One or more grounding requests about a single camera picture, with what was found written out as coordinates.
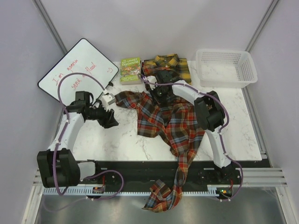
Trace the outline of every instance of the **plastic basket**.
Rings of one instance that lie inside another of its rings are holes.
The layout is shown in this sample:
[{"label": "plastic basket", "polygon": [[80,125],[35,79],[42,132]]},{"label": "plastic basket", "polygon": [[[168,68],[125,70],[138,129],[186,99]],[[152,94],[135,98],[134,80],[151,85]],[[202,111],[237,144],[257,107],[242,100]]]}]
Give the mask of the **plastic basket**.
[{"label": "plastic basket", "polygon": [[198,50],[196,66],[201,86],[243,88],[257,81],[252,57],[246,51]]}]

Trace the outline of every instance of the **plaid shirt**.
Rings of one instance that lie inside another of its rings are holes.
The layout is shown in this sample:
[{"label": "plaid shirt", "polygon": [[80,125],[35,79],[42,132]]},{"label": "plaid shirt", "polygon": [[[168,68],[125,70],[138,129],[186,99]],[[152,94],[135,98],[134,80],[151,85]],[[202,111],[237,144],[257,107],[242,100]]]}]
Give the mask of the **plaid shirt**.
[{"label": "plaid shirt", "polygon": [[182,198],[188,168],[205,133],[197,124],[193,105],[171,95],[167,100],[170,104],[159,107],[153,105],[152,98],[145,92],[123,91],[115,98],[118,106],[137,110],[138,135],[151,138],[160,135],[178,161],[172,190],[157,180],[150,188],[151,195],[144,209],[163,212],[174,208]]},{"label": "plaid shirt", "polygon": [[156,70],[173,70],[187,83],[191,83],[191,75],[186,58],[179,58],[177,54],[159,56],[153,60],[145,60],[142,68],[145,76],[153,75]]}]

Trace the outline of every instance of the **book cover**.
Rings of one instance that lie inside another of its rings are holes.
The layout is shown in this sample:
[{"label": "book cover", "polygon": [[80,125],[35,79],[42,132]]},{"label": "book cover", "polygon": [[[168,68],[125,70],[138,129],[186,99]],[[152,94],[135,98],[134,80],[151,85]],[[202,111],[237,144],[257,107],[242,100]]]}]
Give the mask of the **book cover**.
[{"label": "book cover", "polygon": [[121,60],[121,84],[139,84],[140,58],[132,57]]}]

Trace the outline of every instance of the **whiteboard black frame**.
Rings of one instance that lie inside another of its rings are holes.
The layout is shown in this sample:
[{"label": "whiteboard black frame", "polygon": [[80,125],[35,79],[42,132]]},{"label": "whiteboard black frame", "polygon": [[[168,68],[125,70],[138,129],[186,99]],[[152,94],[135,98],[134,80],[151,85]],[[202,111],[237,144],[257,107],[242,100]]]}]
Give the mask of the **whiteboard black frame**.
[{"label": "whiteboard black frame", "polygon": [[[51,94],[49,94],[47,91],[45,91],[44,89],[42,89],[40,86],[39,86],[39,83],[53,70],[53,68],[55,68],[56,67],[56,65],[58,65],[60,62],[61,62],[61,60],[63,60],[64,59],[64,57],[66,57],[67,55],[68,55],[68,53],[81,41],[81,40],[86,40],[88,43],[90,43],[87,39],[85,39],[85,38],[81,38],[39,81],[38,81],[38,83],[37,83],[37,86],[38,86],[38,88],[39,89],[41,89],[43,92],[45,92],[45,93],[47,93],[49,96],[51,96],[53,99],[55,99],[56,101],[58,101],[59,102],[59,100],[58,99],[56,99],[54,96],[52,96]],[[97,49],[92,43],[90,43],[98,52],[100,52],[99,51],[99,49]],[[107,58],[102,52],[100,52],[108,61],[110,61],[113,65],[115,65],[109,58]],[[117,72],[116,72],[116,74],[112,77],[112,79],[110,80],[110,82],[117,76],[117,74],[118,74],[118,72],[119,72],[119,67],[117,67],[116,65],[115,65],[115,67],[117,68]]]}]

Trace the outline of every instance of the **marble tabletop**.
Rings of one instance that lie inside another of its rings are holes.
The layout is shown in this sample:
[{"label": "marble tabletop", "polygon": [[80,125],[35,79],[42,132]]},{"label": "marble tabletop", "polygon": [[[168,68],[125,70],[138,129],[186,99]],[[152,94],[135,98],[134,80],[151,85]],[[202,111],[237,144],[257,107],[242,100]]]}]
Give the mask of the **marble tabletop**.
[{"label": "marble tabletop", "polygon": [[[201,91],[215,90],[230,115],[230,123],[223,130],[229,156],[238,161],[261,160],[249,113],[241,89],[201,87],[196,62],[189,61],[192,85]],[[117,75],[107,87],[114,95],[121,91],[145,91],[143,84],[122,85]],[[73,155],[76,160],[100,161],[175,161],[170,147],[160,136],[147,138],[137,135],[136,110],[112,105],[118,126],[104,129],[97,121],[86,121],[78,133]],[[213,153],[205,134],[194,161],[212,161]]]}]

